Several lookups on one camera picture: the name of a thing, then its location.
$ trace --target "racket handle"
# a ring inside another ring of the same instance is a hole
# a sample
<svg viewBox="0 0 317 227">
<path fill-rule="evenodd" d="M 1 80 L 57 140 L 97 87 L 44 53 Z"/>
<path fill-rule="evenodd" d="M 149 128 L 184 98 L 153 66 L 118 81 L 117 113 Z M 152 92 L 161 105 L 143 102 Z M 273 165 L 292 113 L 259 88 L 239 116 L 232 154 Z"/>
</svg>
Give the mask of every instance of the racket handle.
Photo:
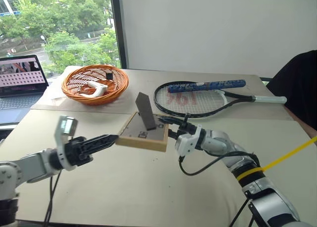
<svg viewBox="0 0 317 227">
<path fill-rule="evenodd" d="M 262 102 L 262 103 L 280 103 L 285 104 L 287 102 L 286 97 L 267 97 L 267 96 L 254 96 L 254 102 Z"/>
<path fill-rule="evenodd" d="M 214 89 L 244 87 L 245 85 L 246 85 L 245 80 L 229 80 L 229 81 L 219 81 L 219 82 L 198 82 L 198 83 L 169 85 L 167 87 L 167 90 L 169 93 L 193 92 L 193 91 L 208 91 L 208 90 L 214 90 Z"/>
</svg>

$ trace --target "laptop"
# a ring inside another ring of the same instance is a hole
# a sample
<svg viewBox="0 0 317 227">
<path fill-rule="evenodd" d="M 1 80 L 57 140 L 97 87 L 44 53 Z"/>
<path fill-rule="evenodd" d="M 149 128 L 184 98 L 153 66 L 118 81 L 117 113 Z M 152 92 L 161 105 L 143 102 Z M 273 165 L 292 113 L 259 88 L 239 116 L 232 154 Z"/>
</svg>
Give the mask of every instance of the laptop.
<svg viewBox="0 0 317 227">
<path fill-rule="evenodd" d="M 0 124 L 19 123 L 48 85 L 36 55 L 0 58 Z"/>
</svg>

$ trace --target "window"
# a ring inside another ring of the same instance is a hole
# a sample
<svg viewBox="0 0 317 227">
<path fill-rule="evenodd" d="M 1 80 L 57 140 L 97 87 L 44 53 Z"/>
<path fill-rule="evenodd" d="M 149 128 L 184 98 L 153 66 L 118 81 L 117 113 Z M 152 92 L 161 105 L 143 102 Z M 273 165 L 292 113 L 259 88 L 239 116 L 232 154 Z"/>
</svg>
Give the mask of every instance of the window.
<svg viewBox="0 0 317 227">
<path fill-rule="evenodd" d="M 36 54 L 47 77 L 69 65 L 121 67 L 111 0 L 0 0 L 0 56 Z"/>
</svg>

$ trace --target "laptop keyboard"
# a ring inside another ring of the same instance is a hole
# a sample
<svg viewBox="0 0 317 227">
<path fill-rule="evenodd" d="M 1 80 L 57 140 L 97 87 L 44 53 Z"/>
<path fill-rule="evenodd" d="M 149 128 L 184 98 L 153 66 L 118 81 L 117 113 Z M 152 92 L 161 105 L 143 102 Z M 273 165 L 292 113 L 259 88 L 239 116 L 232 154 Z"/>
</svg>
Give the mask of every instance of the laptop keyboard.
<svg viewBox="0 0 317 227">
<path fill-rule="evenodd" d="M 31 107 L 41 95 L 0 98 L 0 110 Z"/>
</svg>

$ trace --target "black cable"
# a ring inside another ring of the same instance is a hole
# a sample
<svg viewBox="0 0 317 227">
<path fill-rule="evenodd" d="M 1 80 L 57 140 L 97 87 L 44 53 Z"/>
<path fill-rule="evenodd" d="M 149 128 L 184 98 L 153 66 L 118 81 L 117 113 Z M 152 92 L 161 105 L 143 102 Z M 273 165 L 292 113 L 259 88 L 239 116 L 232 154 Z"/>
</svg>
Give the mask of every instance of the black cable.
<svg viewBox="0 0 317 227">
<path fill-rule="evenodd" d="M 242 206 L 240 207 L 238 213 L 236 214 L 236 216 L 233 218 L 231 224 L 229 225 L 229 227 L 232 227 L 233 224 L 236 222 L 236 220 L 238 219 L 239 215 L 241 214 L 242 210 L 244 209 L 244 207 L 248 204 L 249 202 L 249 199 L 247 199 L 243 204 Z"/>
<path fill-rule="evenodd" d="M 211 165 L 217 163 L 218 161 L 220 161 L 221 159 L 225 158 L 225 157 L 233 157 L 233 156 L 249 156 L 250 158 L 252 158 L 254 160 L 254 162 L 256 162 L 256 164 L 258 165 L 258 167 L 260 167 L 260 163 L 259 163 L 259 159 L 255 154 L 249 154 L 247 152 L 243 152 L 243 151 L 232 151 L 229 153 L 226 153 L 222 156 L 217 157 L 215 160 L 213 160 L 212 162 L 210 162 L 209 164 L 207 164 L 206 166 L 204 166 L 202 169 L 196 171 L 196 172 L 186 172 L 182 166 L 182 162 L 184 160 L 184 157 L 179 157 L 178 163 L 179 163 L 179 167 L 182 170 L 183 173 L 185 173 L 188 176 L 195 176 L 197 174 L 200 174 L 201 172 L 205 171 L 207 168 L 209 168 Z"/>
<path fill-rule="evenodd" d="M 57 175 L 57 179 L 55 181 L 54 188 L 53 188 L 53 177 L 52 176 L 50 177 L 50 202 L 49 202 L 48 208 L 46 210 L 45 218 L 43 221 L 43 227 L 48 227 L 50 219 L 51 219 L 52 210 L 53 210 L 53 197 L 54 197 L 54 193 L 55 193 L 55 190 L 57 187 L 57 183 L 58 183 L 60 174 L 61 174 L 61 171 Z"/>
<path fill-rule="evenodd" d="M 250 223 L 249 223 L 248 227 L 251 227 L 251 226 L 252 226 L 253 221 L 254 221 L 254 217 L 252 216 L 252 218 L 251 218 L 251 220 L 250 220 Z"/>
</svg>

